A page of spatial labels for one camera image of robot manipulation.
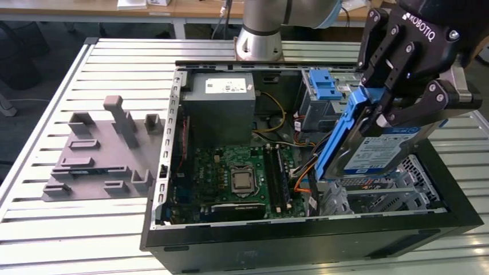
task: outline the metal table surface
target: metal table surface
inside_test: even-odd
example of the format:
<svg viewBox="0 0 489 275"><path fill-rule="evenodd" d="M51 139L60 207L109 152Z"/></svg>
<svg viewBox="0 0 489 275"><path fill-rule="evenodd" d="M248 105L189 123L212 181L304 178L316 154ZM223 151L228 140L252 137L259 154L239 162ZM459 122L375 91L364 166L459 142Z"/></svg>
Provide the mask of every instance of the metal table surface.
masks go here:
<svg viewBox="0 0 489 275"><path fill-rule="evenodd" d="M100 39L84 45L0 188L0 274L169 274L139 250L145 198L40 200L74 111L109 119L107 95L133 118L165 117L175 60L232 60L232 41ZM355 61L359 44L284 42L288 61ZM236 273L489 273L489 132L479 112L453 118L431 140L487 225L399 258Z"/></svg>

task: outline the wooden desk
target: wooden desk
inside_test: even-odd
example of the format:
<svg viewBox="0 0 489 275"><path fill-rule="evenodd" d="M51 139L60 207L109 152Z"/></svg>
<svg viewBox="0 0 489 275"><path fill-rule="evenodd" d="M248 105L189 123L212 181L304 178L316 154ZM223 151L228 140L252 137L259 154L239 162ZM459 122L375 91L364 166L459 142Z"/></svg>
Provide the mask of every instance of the wooden desk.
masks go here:
<svg viewBox="0 0 489 275"><path fill-rule="evenodd" d="M104 15L104 16L149 16L149 13L169 13L176 6L148 5L144 10L117 10L117 0L2 0L3 14L46 14L46 15Z"/></svg>
<svg viewBox="0 0 489 275"><path fill-rule="evenodd" d="M176 39L185 39L185 24L217 23L221 1L172 0L169 6L148 5L144 10L117 10L117 0L0 0L0 20L59 22L171 23ZM231 24L243 23L243 3L231 10ZM349 12L351 26L364 27L367 8ZM345 26L340 14L333 26Z"/></svg>
<svg viewBox="0 0 489 275"><path fill-rule="evenodd" d="M187 18L219 18L221 10L221 1L217 0L176 0L176 6L173 14L177 17ZM231 18L243 18L243 2L233 2L231 9ZM368 8L363 7L353 11L349 11L351 15L351 26L353 27L353 22L361 22L361 26L365 25ZM340 13L337 21L347 21L347 14Z"/></svg>

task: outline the table leg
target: table leg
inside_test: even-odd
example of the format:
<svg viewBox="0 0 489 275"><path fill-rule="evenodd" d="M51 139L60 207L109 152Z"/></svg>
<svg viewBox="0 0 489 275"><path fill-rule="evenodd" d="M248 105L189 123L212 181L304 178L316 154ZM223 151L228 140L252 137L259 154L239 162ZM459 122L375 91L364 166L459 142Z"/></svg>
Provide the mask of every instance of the table leg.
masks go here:
<svg viewBox="0 0 489 275"><path fill-rule="evenodd" d="M175 18L172 23L173 23L173 29L175 29L175 38L187 39L185 38L185 19Z"/></svg>
<svg viewBox="0 0 489 275"><path fill-rule="evenodd" d="M64 28L67 29L67 31L70 33L76 32L75 23L74 22L63 22L63 24L64 24Z"/></svg>
<svg viewBox="0 0 489 275"><path fill-rule="evenodd" d="M4 96L0 94L0 113L6 116L15 116L18 109L12 106Z"/></svg>

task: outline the cable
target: cable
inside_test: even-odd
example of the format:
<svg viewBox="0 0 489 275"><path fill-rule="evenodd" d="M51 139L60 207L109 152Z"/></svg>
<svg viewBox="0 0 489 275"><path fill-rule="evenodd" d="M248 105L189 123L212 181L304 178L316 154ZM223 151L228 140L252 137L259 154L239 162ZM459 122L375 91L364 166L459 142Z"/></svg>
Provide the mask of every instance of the cable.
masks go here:
<svg viewBox="0 0 489 275"><path fill-rule="evenodd" d="M213 39L215 39L215 35L216 35L216 33L217 33L217 29L219 29L219 28L220 28L220 26L221 26L223 18L224 18L224 17L220 17L220 20L219 20L219 22L217 22L217 26L216 26L216 28L215 28L215 31L212 32L211 40L213 40Z"/></svg>
<svg viewBox="0 0 489 275"><path fill-rule="evenodd" d="M51 102L48 99L11 99L10 101L44 101Z"/></svg>
<svg viewBox="0 0 489 275"><path fill-rule="evenodd" d="M295 144L297 144L297 145L305 145L305 142L300 142L297 140L297 136L299 136L299 131L296 131L296 133L293 134L293 142L295 142ZM309 146L315 147L316 146L316 143L309 142Z"/></svg>
<svg viewBox="0 0 489 275"><path fill-rule="evenodd" d="M232 0L228 0L228 15L227 15L227 22L224 24L224 40L227 39L227 31L228 31L228 25L229 25L229 16L231 16L231 7L232 7Z"/></svg>
<svg viewBox="0 0 489 275"><path fill-rule="evenodd" d="M272 140L259 132L255 132L253 134L256 134L259 136L259 138L261 138L265 142L285 144L285 145L293 146L293 147L307 147L305 145L297 145L297 144L293 144L293 143L289 143L289 142L280 142L280 141Z"/></svg>
<svg viewBox="0 0 489 275"><path fill-rule="evenodd" d="M272 100L273 102L277 104L280 110L283 111L283 121L280 122L280 124L271 128L271 129L257 129L257 130L253 130L253 133L267 133L267 132L273 132L275 130L280 129L283 126L284 126L284 123L285 123L285 110L284 110L284 107L281 106L280 102L277 101L277 99L275 99L275 97L267 93L267 92L261 92L264 95L267 95Z"/></svg>
<svg viewBox="0 0 489 275"><path fill-rule="evenodd" d="M14 162L11 162L10 160L0 160L0 165L12 166L14 165Z"/></svg>
<svg viewBox="0 0 489 275"><path fill-rule="evenodd" d="M268 128L273 128L273 126L272 126L272 116L269 116L267 118L267 126L268 126ZM273 133L277 136L280 142L287 142L287 140L283 138L283 136L280 135L280 133L277 133L276 131Z"/></svg>
<svg viewBox="0 0 489 275"><path fill-rule="evenodd" d="M347 25L345 25L345 27L349 28L351 27L351 14L348 13L348 10L344 7L341 7L341 9L347 14Z"/></svg>
<svg viewBox="0 0 489 275"><path fill-rule="evenodd" d="M308 174L309 170L313 168L316 162L317 162L317 160L312 163L312 165L308 167L308 169L305 169L304 173L299 177L299 180L297 180L296 185L293 187L293 191L295 192L308 192L308 193L311 192L309 189L307 189L307 188L299 188L299 186L300 186L300 182L303 181L303 179L304 179L305 175Z"/></svg>
<svg viewBox="0 0 489 275"><path fill-rule="evenodd" d="M215 28L215 31L212 32L212 36L211 36L211 39L213 40L215 39L215 35L217 33L217 30L221 26L221 22L223 22L223 19L224 19L224 16L227 15L227 12L228 12L228 0L225 0L223 2L223 6L221 6L221 10L220 10L220 20L217 22L217 25L216 25L216 28Z"/></svg>

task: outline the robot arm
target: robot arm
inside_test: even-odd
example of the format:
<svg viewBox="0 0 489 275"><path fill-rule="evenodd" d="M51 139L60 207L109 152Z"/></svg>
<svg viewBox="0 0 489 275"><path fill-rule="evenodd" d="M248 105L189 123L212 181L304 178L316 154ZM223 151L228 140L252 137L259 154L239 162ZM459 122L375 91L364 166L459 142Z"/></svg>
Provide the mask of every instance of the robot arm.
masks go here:
<svg viewBox="0 0 489 275"><path fill-rule="evenodd" d="M341 9L340 0L247 0L243 29L236 41L239 59L275 61L283 58L280 26L328 28Z"/></svg>

